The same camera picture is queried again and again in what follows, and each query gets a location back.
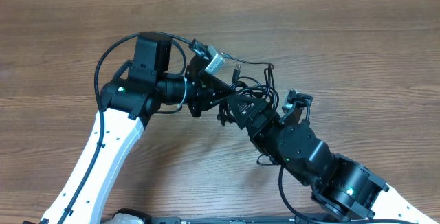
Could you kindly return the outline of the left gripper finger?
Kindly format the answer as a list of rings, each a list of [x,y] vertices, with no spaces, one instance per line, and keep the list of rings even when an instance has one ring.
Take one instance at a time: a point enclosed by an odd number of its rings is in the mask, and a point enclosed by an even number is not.
[[[234,93],[228,84],[206,72],[201,75],[201,84],[203,89],[214,93],[215,97],[226,97]]]
[[[220,95],[220,94],[213,94],[208,96],[203,96],[200,99],[198,99],[198,112],[204,112],[208,111],[209,109],[215,107],[218,105],[221,101],[225,100],[228,97],[228,94],[226,95]]]

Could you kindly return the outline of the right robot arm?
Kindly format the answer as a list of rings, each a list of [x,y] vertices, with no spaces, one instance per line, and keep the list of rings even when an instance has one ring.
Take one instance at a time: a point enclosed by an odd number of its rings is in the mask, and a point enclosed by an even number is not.
[[[313,98],[290,91],[284,116],[262,98],[235,94],[228,104],[239,128],[281,171],[311,188],[311,198],[334,223],[433,223],[366,166],[332,153],[308,117]]]

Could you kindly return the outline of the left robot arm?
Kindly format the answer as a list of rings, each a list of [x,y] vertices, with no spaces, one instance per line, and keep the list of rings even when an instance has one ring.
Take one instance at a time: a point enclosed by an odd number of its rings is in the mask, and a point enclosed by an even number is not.
[[[188,106],[193,117],[233,91],[215,77],[227,54],[212,45],[165,32],[138,32],[122,38],[103,55],[135,39],[133,60],[110,82],[93,86],[98,112],[89,140],[64,188],[44,212],[41,223],[100,223],[109,193],[150,118],[163,104]]]

